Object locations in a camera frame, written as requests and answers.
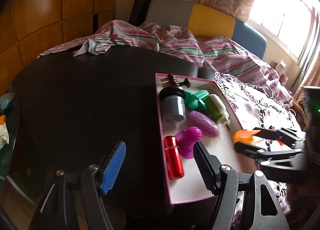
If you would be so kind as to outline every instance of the striped bedsheet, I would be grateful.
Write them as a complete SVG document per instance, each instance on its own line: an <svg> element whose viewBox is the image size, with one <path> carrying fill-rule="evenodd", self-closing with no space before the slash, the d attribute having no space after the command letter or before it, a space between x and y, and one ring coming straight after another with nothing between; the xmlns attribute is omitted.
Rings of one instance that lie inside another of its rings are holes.
<svg viewBox="0 0 320 230"><path fill-rule="evenodd" d="M193 62L198 67L231 74L244 83L259 85L268 96L288 107L292 105L292 97L280 85L278 73L268 63L225 36L197 39L190 30L178 26L166 29L155 23L143 23L135 27L121 20L113 20L93 35L55 46L41 53L38 58L79 45L82 47L74 52L74 56L85 52L95 55L105 53L112 45L129 45L168 53Z"/></svg>

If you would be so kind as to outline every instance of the floor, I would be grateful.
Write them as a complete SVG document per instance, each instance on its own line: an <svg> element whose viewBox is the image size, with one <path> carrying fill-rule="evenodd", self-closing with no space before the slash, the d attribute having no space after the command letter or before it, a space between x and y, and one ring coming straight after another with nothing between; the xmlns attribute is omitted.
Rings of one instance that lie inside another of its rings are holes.
<svg viewBox="0 0 320 230"><path fill-rule="evenodd" d="M5 185L0 205L18 230L28 230L36 206L25 200L8 182ZM76 194L76 207L81 230L89 230L80 193ZM125 226L125 212L113 207L106 207L114 230L122 230Z"/></svg>

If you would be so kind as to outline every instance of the purple egg-shaped object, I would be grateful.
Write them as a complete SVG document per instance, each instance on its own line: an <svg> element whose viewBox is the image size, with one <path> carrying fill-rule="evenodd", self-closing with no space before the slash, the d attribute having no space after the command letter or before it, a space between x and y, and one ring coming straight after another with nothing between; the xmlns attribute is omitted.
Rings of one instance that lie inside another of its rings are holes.
<svg viewBox="0 0 320 230"><path fill-rule="evenodd" d="M190 126L198 127L204 136L215 138L219 135L218 125L203 113L192 111L187 116L187 123Z"/></svg>

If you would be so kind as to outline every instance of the orange clip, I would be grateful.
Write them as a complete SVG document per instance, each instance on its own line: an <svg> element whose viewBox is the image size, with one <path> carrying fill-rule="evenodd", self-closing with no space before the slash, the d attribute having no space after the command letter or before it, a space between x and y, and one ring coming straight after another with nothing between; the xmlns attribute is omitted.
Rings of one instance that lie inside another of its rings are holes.
<svg viewBox="0 0 320 230"><path fill-rule="evenodd" d="M0 125L3 125L5 122L5 115L0 115Z"/></svg>
<svg viewBox="0 0 320 230"><path fill-rule="evenodd" d="M244 142L244 143L255 144L257 142L255 142L253 140L253 136L256 135L260 131L261 130L248 131L247 129L241 130L241 131L237 131L232 137L233 142L236 143L236 142L241 141L241 142Z"/></svg>

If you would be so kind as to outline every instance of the metal screw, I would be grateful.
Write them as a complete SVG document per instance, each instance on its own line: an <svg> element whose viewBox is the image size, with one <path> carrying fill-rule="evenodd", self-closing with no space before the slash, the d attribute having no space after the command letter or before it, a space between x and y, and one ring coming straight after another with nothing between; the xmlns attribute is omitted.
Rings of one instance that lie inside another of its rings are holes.
<svg viewBox="0 0 320 230"><path fill-rule="evenodd" d="M261 170L256 170L254 173L256 174L257 177L263 176L263 172Z"/></svg>
<svg viewBox="0 0 320 230"><path fill-rule="evenodd" d="M270 165L270 161L262 161L260 164L262 166L267 166L267 165Z"/></svg>
<svg viewBox="0 0 320 230"><path fill-rule="evenodd" d="M57 172L56 172L56 175L57 175L57 176L62 176L63 174L64 174L63 169L59 169L59 170L57 170Z"/></svg>
<svg viewBox="0 0 320 230"><path fill-rule="evenodd" d="M98 168L98 166L96 164L91 164L89 166L89 170L96 170Z"/></svg>
<svg viewBox="0 0 320 230"><path fill-rule="evenodd" d="M231 168L230 168L229 165L222 165L222 166L221 166L221 169L223 169L223 170L225 170L225 171L231 170Z"/></svg>

